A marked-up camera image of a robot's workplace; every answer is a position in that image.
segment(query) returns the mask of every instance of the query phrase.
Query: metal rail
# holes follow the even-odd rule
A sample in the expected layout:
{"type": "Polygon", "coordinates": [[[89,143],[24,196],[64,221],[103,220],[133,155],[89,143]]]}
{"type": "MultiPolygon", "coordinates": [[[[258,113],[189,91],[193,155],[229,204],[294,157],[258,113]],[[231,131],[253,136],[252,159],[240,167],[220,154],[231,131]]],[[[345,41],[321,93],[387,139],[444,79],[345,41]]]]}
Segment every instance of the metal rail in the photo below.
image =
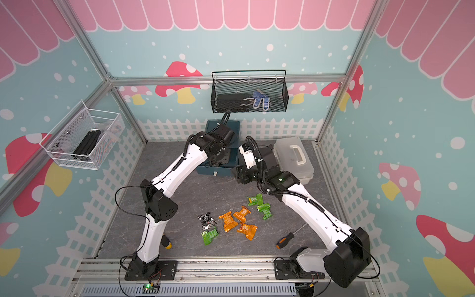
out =
{"type": "Polygon", "coordinates": [[[323,127],[321,128],[317,136],[318,144],[320,144],[321,142],[321,138],[322,138],[321,136],[325,134],[326,130],[328,129],[328,126],[330,125],[330,122],[335,117],[335,114],[338,110],[338,105],[342,101],[343,96],[345,95],[346,90],[348,89],[348,86],[350,85],[350,82],[353,79],[353,75],[355,74],[356,69],[358,68],[358,65],[360,64],[361,58],[364,52],[366,51],[368,44],[370,43],[371,36],[373,35],[373,31],[376,28],[376,25],[378,24],[384,12],[384,9],[386,7],[386,4],[388,2],[389,0],[376,0],[376,3],[374,4],[373,9],[371,10],[370,16],[366,20],[364,30],[360,36],[360,40],[355,49],[353,57],[351,58],[348,71],[346,72],[347,79],[340,85],[340,88],[338,89],[338,92],[336,93],[335,100],[333,100],[332,105],[330,106],[328,114],[325,118],[325,121],[323,122],[323,127]]]}

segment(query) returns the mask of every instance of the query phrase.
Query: dark teal box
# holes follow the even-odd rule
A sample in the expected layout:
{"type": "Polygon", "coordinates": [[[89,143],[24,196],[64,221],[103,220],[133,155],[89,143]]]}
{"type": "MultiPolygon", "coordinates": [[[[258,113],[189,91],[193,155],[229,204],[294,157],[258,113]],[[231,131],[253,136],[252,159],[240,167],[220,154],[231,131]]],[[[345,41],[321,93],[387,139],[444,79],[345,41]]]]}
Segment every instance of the dark teal box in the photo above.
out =
{"type": "MultiPolygon", "coordinates": [[[[205,131],[209,132],[213,130],[219,121],[207,121],[205,131]]],[[[228,148],[231,149],[231,154],[229,156],[229,162],[227,164],[223,164],[220,167],[211,167],[209,166],[209,160],[198,165],[196,168],[196,172],[198,174],[205,174],[205,175],[214,175],[214,176],[233,176],[231,173],[231,169],[239,165],[239,131],[241,129],[241,122],[240,121],[233,121],[228,120],[226,124],[231,130],[234,131],[234,136],[231,140],[231,144],[228,148]]]]}

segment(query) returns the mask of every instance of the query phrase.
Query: pink mushroom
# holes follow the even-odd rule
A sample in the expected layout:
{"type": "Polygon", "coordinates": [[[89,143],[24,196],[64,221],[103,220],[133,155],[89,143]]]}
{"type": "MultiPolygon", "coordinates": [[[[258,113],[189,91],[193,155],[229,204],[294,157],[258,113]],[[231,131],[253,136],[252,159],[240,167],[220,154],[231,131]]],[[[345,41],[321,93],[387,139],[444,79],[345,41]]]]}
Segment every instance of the pink mushroom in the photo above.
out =
{"type": "MultiPolygon", "coordinates": [[[[170,65],[170,67],[168,67],[164,76],[201,77],[203,75],[196,70],[195,67],[183,62],[175,61],[170,65]]],[[[160,97],[167,97],[176,92],[178,94],[179,104],[192,104],[196,101],[195,96],[191,93],[192,87],[204,90],[209,89],[208,85],[157,86],[155,88],[155,93],[160,97]]]]}
{"type": "Polygon", "coordinates": [[[123,98],[127,103],[130,103],[130,98],[134,105],[144,105],[145,100],[142,95],[151,96],[152,92],[147,86],[122,86],[119,88],[123,98]]]}
{"type": "MultiPolygon", "coordinates": [[[[355,75],[353,76],[353,79],[351,80],[350,85],[348,86],[348,89],[346,89],[346,92],[343,95],[343,100],[340,102],[339,108],[341,111],[343,112],[346,111],[346,105],[350,98],[351,98],[351,101],[353,102],[353,107],[355,109],[360,106],[361,97],[363,96],[363,83],[364,83],[363,68],[361,68],[361,66],[358,65],[355,75]]],[[[329,83],[326,87],[323,88],[322,95],[323,96],[335,95],[338,90],[338,86],[339,86],[339,83],[335,83],[335,82],[329,83]]]]}
{"type": "MultiPolygon", "coordinates": [[[[28,134],[9,143],[5,148],[9,173],[4,174],[3,179],[9,179],[23,166],[40,148],[39,142],[46,135],[28,134]]],[[[72,177],[71,170],[59,167],[53,160],[49,160],[13,202],[15,212],[21,217],[32,214],[39,206],[45,185],[49,186],[56,196],[60,196],[71,183],[72,177]]]]}
{"type": "Polygon", "coordinates": [[[380,163],[378,178],[382,176],[389,182],[381,186],[386,197],[394,201],[396,195],[402,193],[409,210],[413,211],[420,200],[420,180],[412,167],[398,164],[380,163]]]}
{"type": "Polygon", "coordinates": [[[465,230],[425,215],[416,218],[417,229],[444,257],[423,258],[437,288],[448,297],[475,292],[475,238],[465,230]]]}
{"type": "Polygon", "coordinates": [[[292,104],[301,104],[304,102],[304,94],[315,95],[318,93],[316,83],[295,83],[287,88],[289,96],[293,97],[292,104]]]}

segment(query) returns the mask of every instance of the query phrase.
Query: black bracket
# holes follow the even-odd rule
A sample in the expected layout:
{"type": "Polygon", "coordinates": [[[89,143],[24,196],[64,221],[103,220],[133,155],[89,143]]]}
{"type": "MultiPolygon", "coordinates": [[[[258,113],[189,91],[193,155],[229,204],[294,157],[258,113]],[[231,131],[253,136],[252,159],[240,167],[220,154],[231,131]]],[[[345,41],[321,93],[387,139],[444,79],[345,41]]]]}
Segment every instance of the black bracket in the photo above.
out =
{"type": "Polygon", "coordinates": [[[306,272],[300,271],[299,274],[295,274],[291,260],[274,260],[274,272],[275,279],[324,279],[325,274],[322,272],[306,272]]]}

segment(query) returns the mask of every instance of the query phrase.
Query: gray stone floor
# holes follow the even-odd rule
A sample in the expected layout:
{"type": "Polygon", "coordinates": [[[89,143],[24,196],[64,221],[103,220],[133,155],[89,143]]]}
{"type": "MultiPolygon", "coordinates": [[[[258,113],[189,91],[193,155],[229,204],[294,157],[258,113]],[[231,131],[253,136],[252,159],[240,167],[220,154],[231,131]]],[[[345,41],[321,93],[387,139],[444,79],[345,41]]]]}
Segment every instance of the gray stone floor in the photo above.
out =
{"type": "MultiPolygon", "coordinates": [[[[259,144],[273,144],[275,141],[258,141],[259,144]]],[[[303,141],[315,173],[305,186],[309,193],[328,211],[335,214],[333,202],[325,184],[311,141],[303,141]]],[[[143,179],[151,180],[165,170],[183,150],[184,142],[149,142],[132,176],[131,185],[139,185],[143,179]]],[[[178,212],[168,222],[165,234],[172,242],[172,248],[160,248],[160,257],[181,258],[197,256],[249,256],[249,255],[290,255],[301,246],[324,249],[316,233],[305,226],[283,249],[276,248],[276,242],[305,224],[292,209],[279,202],[273,196],[264,195],[264,202],[271,204],[273,217],[262,220],[262,214],[256,207],[250,207],[251,214],[247,222],[258,226],[252,241],[233,228],[224,232],[223,220],[218,217],[228,211],[239,211],[247,205],[246,196],[258,193],[256,183],[238,184],[231,177],[199,175],[193,171],[178,187],[172,199],[178,204],[178,212]],[[218,222],[220,233],[207,246],[201,238],[201,223],[197,216],[210,211],[218,222]]],[[[126,211],[145,214],[140,189],[129,188],[121,201],[126,211]]],[[[145,219],[128,215],[120,210],[112,222],[99,252],[100,259],[117,259],[132,254],[140,244],[145,219]]]]}

